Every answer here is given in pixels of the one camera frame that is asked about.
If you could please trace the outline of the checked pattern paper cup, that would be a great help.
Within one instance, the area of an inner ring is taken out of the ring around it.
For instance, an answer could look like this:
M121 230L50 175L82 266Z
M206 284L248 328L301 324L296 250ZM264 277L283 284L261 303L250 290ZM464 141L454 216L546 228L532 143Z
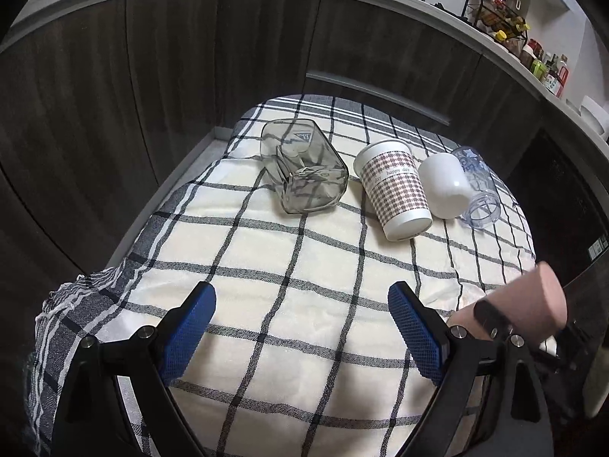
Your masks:
M368 145L353 168L389 241L410 240L432 226L415 158L404 141Z

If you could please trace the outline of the white container on counter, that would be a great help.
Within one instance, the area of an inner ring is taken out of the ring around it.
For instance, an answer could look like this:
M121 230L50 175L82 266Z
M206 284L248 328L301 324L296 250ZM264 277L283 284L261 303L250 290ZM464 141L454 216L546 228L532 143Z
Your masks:
M593 131L598 134L603 141L608 140L609 115L606 109L598 105L590 96L584 96L579 113L581 118Z

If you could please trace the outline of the white black checked cloth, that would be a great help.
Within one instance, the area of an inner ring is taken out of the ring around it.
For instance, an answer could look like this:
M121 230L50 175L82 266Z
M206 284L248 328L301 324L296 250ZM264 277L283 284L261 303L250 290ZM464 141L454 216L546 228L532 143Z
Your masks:
M346 163L396 137L417 161L454 150L371 106L324 96L260 103L221 158L174 191L122 262L49 294L36 319L27 413L45 454L71 357L87 334L127 339L206 281L217 308L171 391L203 448L221 456L391 456L418 422L432 383L387 310L410 285L440 315L478 300L536 260L525 214L500 187L500 218L476 230L437 220L413 240L385 237L358 179L310 216L284 213L260 160L265 123L315 121Z

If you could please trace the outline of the square grey glass cup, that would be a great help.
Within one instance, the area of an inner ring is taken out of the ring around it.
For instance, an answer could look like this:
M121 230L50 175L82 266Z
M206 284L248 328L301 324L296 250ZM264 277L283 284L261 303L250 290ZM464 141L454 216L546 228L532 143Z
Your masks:
M289 215L332 208L347 190L347 165L311 119L267 122L261 130L260 156Z

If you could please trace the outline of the clear blue-printed plastic cup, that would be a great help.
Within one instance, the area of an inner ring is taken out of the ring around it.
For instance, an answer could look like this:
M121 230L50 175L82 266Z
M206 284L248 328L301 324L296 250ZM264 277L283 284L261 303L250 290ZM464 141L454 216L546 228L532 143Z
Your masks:
M452 154L461 162L474 191L470 206L462 214L464 221L475 229L494 224L501 216L501 198L490 168L472 147L457 147Z

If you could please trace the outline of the small white cup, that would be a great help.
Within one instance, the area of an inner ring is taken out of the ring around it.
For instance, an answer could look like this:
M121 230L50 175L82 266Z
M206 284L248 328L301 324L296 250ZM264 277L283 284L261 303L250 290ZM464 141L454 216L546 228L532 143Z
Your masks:
M454 155L433 154L419 165L418 173L429 209L435 217L455 219L469 208L474 190Z

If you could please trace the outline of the red-capped sauce bottle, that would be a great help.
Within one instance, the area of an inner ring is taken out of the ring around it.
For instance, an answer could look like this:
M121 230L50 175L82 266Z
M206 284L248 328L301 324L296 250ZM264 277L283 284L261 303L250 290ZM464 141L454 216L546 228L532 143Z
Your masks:
M561 98L569 73L568 57L566 55L554 55L547 65L542 84L552 95Z

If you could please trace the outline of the dark wood cabinet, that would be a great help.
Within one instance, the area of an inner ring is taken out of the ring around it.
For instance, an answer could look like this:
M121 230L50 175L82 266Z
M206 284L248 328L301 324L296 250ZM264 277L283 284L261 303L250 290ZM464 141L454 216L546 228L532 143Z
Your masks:
M309 70L443 113L308 81ZM608 149L432 26L359 0L108 0L1 49L1 392L19 395L43 297L101 267L217 127L255 104L359 99L475 147L525 207L593 344L608 325Z

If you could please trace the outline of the pink cup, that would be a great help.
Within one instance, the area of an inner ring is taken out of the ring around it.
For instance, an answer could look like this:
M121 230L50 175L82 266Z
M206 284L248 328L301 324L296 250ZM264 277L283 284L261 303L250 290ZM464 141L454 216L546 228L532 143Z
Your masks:
M568 305L560 282L546 262L482 299L457 310L448 326L462 326L475 339L490 340L489 330L475 318L475 306L487 301L514 326L515 332L534 348L566 326Z

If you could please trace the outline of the green-lid jar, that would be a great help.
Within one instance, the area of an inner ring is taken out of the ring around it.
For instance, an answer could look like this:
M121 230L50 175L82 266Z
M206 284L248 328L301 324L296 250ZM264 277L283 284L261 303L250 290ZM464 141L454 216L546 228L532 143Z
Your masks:
M537 80L542 80L547 73L546 64L542 60L535 59L531 64L531 73Z

